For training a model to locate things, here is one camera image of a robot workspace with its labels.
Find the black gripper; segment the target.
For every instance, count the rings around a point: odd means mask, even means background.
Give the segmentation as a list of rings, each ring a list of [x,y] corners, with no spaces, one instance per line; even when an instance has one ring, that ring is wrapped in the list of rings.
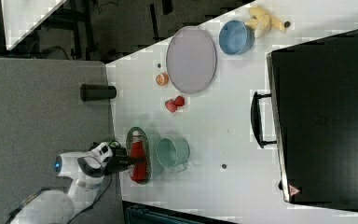
[[[139,164],[145,161],[144,157],[133,158],[127,155],[126,148],[116,148],[114,150],[113,156],[106,164],[104,168],[104,173],[106,175],[111,175],[115,173],[120,173],[126,171],[129,165]]]

